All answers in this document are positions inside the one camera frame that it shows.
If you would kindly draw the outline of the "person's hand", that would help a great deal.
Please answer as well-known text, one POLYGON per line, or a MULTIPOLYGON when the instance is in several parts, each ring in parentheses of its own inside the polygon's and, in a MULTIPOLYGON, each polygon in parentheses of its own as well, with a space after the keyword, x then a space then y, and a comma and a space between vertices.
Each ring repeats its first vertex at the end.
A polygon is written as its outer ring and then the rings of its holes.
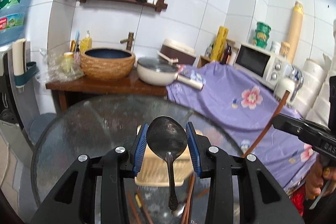
POLYGON ((321 157, 316 158, 315 163, 311 166, 309 173, 306 176, 305 182, 305 196, 308 200, 314 200, 321 194, 323 181, 331 181, 326 189, 324 196, 328 196, 335 191, 335 167, 323 167, 321 164, 321 157))

